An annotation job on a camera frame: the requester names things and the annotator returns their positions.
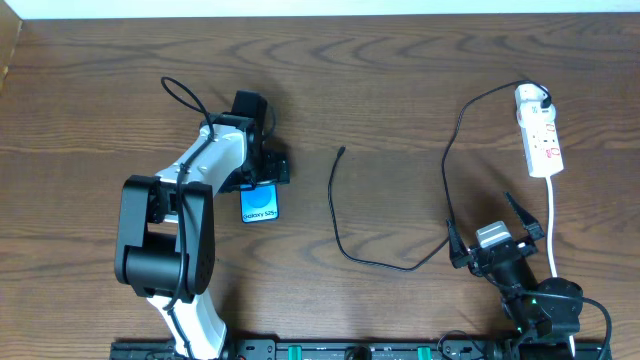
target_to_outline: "white cable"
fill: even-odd
[[[549,258],[549,268],[551,276],[558,277],[556,269],[556,261],[553,257],[553,220],[555,217],[555,209],[553,204],[553,184],[551,184],[551,176],[545,177],[547,180],[547,196],[549,198],[549,222],[547,223],[547,257]],[[571,354],[576,356],[576,342],[573,335],[569,336],[569,345],[571,346]]]

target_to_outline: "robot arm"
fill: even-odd
[[[195,358],[220,358],[227,332],[209,288],[215,261],[213,196],[289,182],[285,155],[262,148],[266,109],[267,102],[260,95],[239,91],[232,111],[216,114],[211,139],[208,125],[202,124],[195,143],[171,166],[154,177],[133,175],[123,187],[116,278],[160,311],[182,355],[187,355],[184,338]],[[152,232],[147,224],[178,222],[180,166],[206,142],[181,185],[188,260],[186,281],[172,318],[163,307],[178,284],[180,233]]]

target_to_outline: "power strip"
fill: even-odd
[[[546,97],[547,94],[533,84],[516,89],[516,116],[522,129],[529,175],[535,178],[549,177],[564,169],[556,132],[556,108],[553,105],[542,108]]]

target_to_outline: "green connector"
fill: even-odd
[[[289,346],[289,360],[302,360],[302,347],[298,345]]]
[[[419,347],[418,348],[418,360],[431,360],[431,348]]]

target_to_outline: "wooden table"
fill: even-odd
[[[472,97],[529,77],[558,108],[566,170],[554,177],[559,273],[607,306],[616,359],[640,333],[640,15],[404,16],[30,21],[0,97],[0,349],[3,358],[105,358],[116,339],[167,338],[159,314],[113,274],[121,187],[195,139],[198,114],[238,89],[279,114],[292,164],[281,217],[245,225],[239,195],[215,199],[217,309],[229,326],[281,338],[438,339],[512,330],[497,291],[442,251],[440,159]],[[527,175],[511,90],[467,111],[447,169],[467,243],[503,219],[511,191],[546,224],[544,180]],[[549,276],[544,244],[530,258]],[[585,307],[579,340],[601,340]]]

